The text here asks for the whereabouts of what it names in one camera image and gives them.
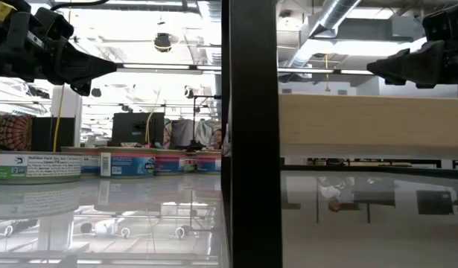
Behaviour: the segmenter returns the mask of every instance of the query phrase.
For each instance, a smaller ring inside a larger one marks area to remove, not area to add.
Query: black cable
[[[394,14],[394,15],[396,14],[395,11],[394,11],[391,7],[386,6],[384,3],[381,3],[381,2],[378,2],[378,1],[372,1],[372,0],[368,0],[367,2],[371,2],[371,3],[373,3],[373,4],[378,4],[378,5],[380,5],[380,6],[382,7],[382,9],[379,10],[378,13],[376,13],[375,17],[376,17],[379,13],[381,13],[381,11],[383,11],[383,10],[385,10],[385,9],[391,10],[392,14]]]
[[[50,8],[51,11],[58,10],[60,8],[64,7],[88,7],[88,6],[95,6],[99,4],[104,4],[108,2],[109,0],[99,0],[99,1],[93,1],[93,2],[76,2],[76,3],[62,3],[62,4],[57,4],[53,7]]]

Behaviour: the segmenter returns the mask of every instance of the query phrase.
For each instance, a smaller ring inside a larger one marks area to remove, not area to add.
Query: computer monitor
[[[450,191],[417,191],[420,215],[450,215],[454,213]]]
[[[31,150],[35,152],[52,152],[57,118],[34,118],[32,124]],[[61,147],[74,146],[74,118],[60,118],[57,137],[57,151]]]
[[[112,121],[112,138],[110,146],[121,146],[121,142],[138,142],[145,144],[146,121],[148,112],[115,113]],[[155,112],[149,123],[150,143],[164,141],[164,113]]]

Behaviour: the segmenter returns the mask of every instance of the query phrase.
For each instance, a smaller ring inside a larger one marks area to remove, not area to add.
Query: yellow cable
[[[65,92],[65,84],[62,86],[62,93],[60,95],[60,105],[58,106],[58,116],[57,116],[57,125],[55,126],[55,135],[53,137],[53,152],[57,152],[57,138],[58,138],[58,129],[60,127],[60,116],[62,114],[63,106],[63,93]]]
[[[70,20],[71,20],[71,7],[69,8],[69,13],[68,13],[68,23],[70,23]],[[62,114],[63,94],[64,93],[65,93],[65,84],[63,84],[63,86],[62,86],[62,92],[60,94],[60,105],[58,106],[57,124],[55,125],[55,134],[54,134],[54,137],[53,137],[53,152],[54,153],[57,152],[58,129],[60,128],[60,116]]]
[[[159,86],[159,91],[157,92],[156,102],[154,103],[153,110],[151,111],[151,113],[147,117],[147,121],[146,121],[146,135],[144,135],[144,137],[146,138],[145,141],[146,141],[146,144],[148,144],[148,145],[150,145],[149,144],[149,142],[150,142],[150,140],[149,140],[149,121],[151,120],[151,117],[153,116],[154,110],[156,109],[157,101],[159,100],[159,94],[161,94],[161,86]]]
[[[327,54],[325,55],[325,67],[328,68],[328,55]],[[326,89],[325,89],[326,92],[331,91],[330,86],[329,86],[329,79],[330,79],[330,75],[326,74]]]

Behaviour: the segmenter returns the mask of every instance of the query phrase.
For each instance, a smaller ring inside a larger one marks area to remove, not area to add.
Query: fluorescent light
[[[341,70],[341,74],[362,74],[362,75],[373,75],[370,71],[363,70]]]
[[[279,72],[296,74],[333,74],[334,70],[321,68],[279,68]]]
[[[389,19],[398,8],[382,8],[382,7],[356,7],[352,10],[347,19]]]
[[[17,264],[19,260],[0,259],[0,264]]]
[[[159,260],[114,260],[112,264],[126,265],[182,265],[182,261],[159,261]]]
[[[221,71],[203,71],[202,74],[222,74]]]
[[[78,264],[101,264],[99,260],[78,260]]]
[[[58,264],[61,262],[60,259],[43,259],[43,260],[30,260],[29,264]]]
[[[221,71],[222,66],[198,66],[197,69],[203,71]]]
[[[192,265],[216,266],[216,265],[219,265],[219,262],[218,261],[192,261]]]
[[[144,69],[165,69],[165,70],[189,70],[189,66],[177,64],[123,64],[125,68],[144,68]]]
[[[190,206],[191,204],[190,203],[180,203],[180,205]],[[207,206],[207,204],[205,203],[197,203],[197,202],[193,202],[192,205],[193,206]]]
[[[78,2],[81,2],[81,3],[87,3],[87,2],[92,2],[94,0],[80,0]],[[58,2],[64,2],[64,3],[68,3],[70,2],[70,0],[58,0],[56,1],[56,3]],[[162,3],[160,1],[123,1],[123,0],[110,0],[108,1],[107,3],[105,4],[128,4],[128,5],[131,5],[131,4],[140,4],[140,5],[143,5],[143,4],[146,4],[146,5],[161,5]],[[174,6],[174,7],[181,7],[182,6],[182,2],[178,2],[178,1],[165,1],[163,5],[168,5],[168,6]],[[194,7],[195,4],[193,3],[188,3],[188,6],[189,7]]]

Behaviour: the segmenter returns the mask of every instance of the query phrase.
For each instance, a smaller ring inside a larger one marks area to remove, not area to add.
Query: metal frame
[[[222,189],[225,199],[230,178],[229,242],[237,268],[282,267],[275,11],[274,1],[223,0],[223,103],[230,99],[223,123],[229,123],[231,151]],[[247,118],[248,109],[263,112]]]
[[[443,179],[458,179],[458,170],[438,168],[282,165],[281,169],[283,171],[382,172]]]

